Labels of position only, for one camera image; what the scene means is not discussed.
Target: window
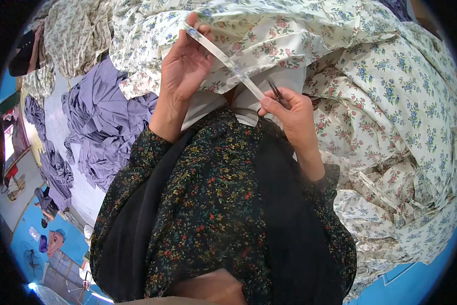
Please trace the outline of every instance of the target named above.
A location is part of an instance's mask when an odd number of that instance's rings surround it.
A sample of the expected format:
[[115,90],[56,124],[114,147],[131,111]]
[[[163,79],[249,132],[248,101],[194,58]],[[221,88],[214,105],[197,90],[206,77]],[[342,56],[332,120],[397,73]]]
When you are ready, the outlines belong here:
[[66,301],[81,305],[85,296],[83,280],[79,276],[79,265],[61,250],[49,258],[43,277],[44,286],[54,290]]
[[13,134],[13,125],[8,127],[5,130],[5,160],[8,160],[13,153],[13,143],[12,143],[12,134]]

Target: purple fabric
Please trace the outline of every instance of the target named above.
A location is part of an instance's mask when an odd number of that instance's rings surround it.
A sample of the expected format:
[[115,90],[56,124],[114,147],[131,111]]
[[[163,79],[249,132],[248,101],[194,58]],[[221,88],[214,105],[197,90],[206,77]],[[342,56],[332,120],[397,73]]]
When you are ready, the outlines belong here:
[[69,163],[65,162],[54,144],[46,140],[44,143],[45,153],[40,153],[40,159],[44,174],[49,178],[49,197],[54,200],[60,211],[71,205],[71,188],[73,187],[73,172]]
[[378,0],[389,8],[399,21],[413,21],[408,15],[406,0]]
[[30,94],[25,97],[25,118],[30,124],[35,125],[37,135],[42,142],[47,140],[45,136],[45,113],[44,110],[39,106],[36,99]]
[[105,56],[62,100],[71,132],[64,142],[67,159],[74,163],[71,143],[80,144],[79,171],[91,186],[105,192],[127,165],[130,148],[146,128],[157,103],[153,93],[127,100],[118,87],[127,77]]
[[39,241],[39,251],[41,253],[47,252],[47,236],[46,235],[41,235],[41,239]]

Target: left hand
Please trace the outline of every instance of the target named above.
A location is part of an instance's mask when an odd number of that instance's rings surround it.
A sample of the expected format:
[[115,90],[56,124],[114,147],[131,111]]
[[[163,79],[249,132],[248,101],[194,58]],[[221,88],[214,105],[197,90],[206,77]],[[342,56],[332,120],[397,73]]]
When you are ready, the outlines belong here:
[[[194,27],[197,20],[198,15],[192,12],[186,23]],[[208,25],[201,25],[196,30],[213,40]],[[184,30],[179,30],[178,40],[162,63],[159,97],[186,102],[210,72],[214,56],[206,53],[206,49],[199,42],[188,36]]]

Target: dark floral top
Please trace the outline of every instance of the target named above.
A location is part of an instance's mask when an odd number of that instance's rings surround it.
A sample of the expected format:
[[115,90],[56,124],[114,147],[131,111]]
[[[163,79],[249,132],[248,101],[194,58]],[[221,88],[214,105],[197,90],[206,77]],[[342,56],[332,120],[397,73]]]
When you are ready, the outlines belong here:
[[[271,303],[271,276],[263,211],[253,166],[262,129],[243,125],[227,106],[193,127],[197,132],[183,150],[161,198],[147,250],[146,297],[165,296],[180,281],[225,268],[243,284],[249,304]],[[96,279],[102,244],[133,192],[147,179],[171,144],[144,130],[105,196],[91,240],[92,274]],[[306,189],[325,192],[317,215],[329,250],[344,279],[347,295],[356,273],[356,250],[349,232],[333,211],[339,167],[326,165],[326,176]]]

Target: scissors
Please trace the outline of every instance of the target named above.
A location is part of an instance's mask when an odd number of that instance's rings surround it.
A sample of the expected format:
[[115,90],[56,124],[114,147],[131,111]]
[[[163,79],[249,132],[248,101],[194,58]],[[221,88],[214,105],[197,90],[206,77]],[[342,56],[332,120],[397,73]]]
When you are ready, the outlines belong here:
[[285,100],[281,92],[278,90],[274,82],[271,80],[268,80],[269,86],[271,87],[274,96],[276,97],[276,101],[280,103],[283,107],[285,107],[287,110],[291,110],[290,104]]

